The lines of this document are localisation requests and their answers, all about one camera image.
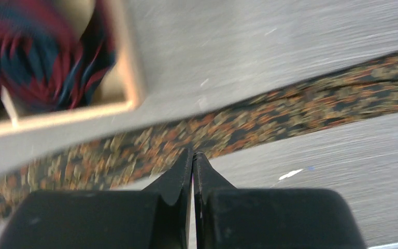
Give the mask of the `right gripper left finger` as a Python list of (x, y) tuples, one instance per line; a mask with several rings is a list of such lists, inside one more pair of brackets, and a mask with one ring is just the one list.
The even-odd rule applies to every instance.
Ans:
[(142, 190), (35, 191), (0, 248), (186, 248), (193, 150)]

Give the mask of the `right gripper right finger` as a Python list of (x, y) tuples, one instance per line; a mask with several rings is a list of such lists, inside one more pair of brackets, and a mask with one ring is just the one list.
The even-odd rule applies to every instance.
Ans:
[(366, 248), (349, 205), (324, 188), (236, 188), (193, 158), (198, 248)]

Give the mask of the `black key pattern tie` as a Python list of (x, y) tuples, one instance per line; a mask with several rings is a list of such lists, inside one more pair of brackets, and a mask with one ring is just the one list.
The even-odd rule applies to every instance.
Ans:
[(36, 190), (108, 190), (167, 170), (192, 145), (207, 158), (398, 112), (398, 51), (214, 112), (47, 154), (0, 177), (0, 221)]

